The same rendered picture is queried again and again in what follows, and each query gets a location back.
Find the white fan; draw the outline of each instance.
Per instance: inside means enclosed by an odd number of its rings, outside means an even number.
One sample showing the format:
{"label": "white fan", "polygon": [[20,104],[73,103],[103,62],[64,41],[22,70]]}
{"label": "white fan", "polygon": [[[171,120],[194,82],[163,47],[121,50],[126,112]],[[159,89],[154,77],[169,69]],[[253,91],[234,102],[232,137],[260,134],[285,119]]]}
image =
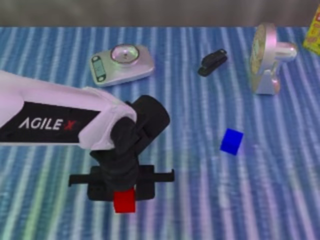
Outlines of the white fan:
{"label": "white fan", "polygon": [[260,24],[254,35],[250,58],[253,92],[264,95],[277,94],[280,90],[280,66],[284,62],[294,60],[297,53],[295,44],[277,41],[274,24]]}

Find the white scale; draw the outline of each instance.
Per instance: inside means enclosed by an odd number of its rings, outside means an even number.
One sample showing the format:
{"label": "white scale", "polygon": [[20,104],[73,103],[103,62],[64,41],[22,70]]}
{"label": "white scale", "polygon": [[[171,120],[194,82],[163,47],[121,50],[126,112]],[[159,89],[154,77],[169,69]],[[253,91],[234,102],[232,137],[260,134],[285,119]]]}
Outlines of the white scale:
{"label": "white scale", "polygon": [[96,53],[90,59],[93,80],[99,87],[135,81],[150,76],[154,61],[145,46],[121,44]]}

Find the blue striped cloth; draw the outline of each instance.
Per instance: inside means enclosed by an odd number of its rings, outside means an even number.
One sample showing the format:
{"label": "blue striped cloth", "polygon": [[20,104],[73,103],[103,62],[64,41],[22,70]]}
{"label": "blue striped cloth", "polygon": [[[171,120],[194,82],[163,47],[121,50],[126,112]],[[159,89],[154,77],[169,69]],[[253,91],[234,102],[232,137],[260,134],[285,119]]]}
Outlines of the blue striped cloth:
{"label": "blue striped cloth", "polygon": [[[135,214],[91,202],[69,174],[95,161],[79,147],[0,147],[1,240],[319,240],[320,61],[302,48],[307,28],[279,28],[299,54],[280,72],[277,96],[249,85],[254,28],[0,28],[0,69],[94,86],[88,60],[116,44],[147,46],[155,74],[106,88],[123,101],[147,94],[170,126],[141,154],[174,183]],[[197,75],[202,57],[228,61]],[[244,133],[237,156],[220,151],[227,128]]]}

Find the blue block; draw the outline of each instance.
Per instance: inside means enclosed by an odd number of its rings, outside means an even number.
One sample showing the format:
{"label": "blue block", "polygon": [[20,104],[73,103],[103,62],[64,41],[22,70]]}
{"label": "blue block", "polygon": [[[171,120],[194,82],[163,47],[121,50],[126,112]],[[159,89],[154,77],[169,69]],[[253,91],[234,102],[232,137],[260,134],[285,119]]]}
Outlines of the blue block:
{"label": "blue block", "polygon": [[236,156],[243,136],[242,132],[228,128],[222,140],[220,150]]}

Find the gray wall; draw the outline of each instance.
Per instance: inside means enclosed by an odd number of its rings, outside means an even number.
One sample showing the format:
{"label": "gray wall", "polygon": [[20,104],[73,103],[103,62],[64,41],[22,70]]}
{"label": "gray wall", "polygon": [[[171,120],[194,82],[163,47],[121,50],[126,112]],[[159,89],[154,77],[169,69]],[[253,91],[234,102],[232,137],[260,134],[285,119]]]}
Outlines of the gray wall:
{"label": "gray wall", "polygon": [[2,26],[308,26],[318,0],[0,0]]}

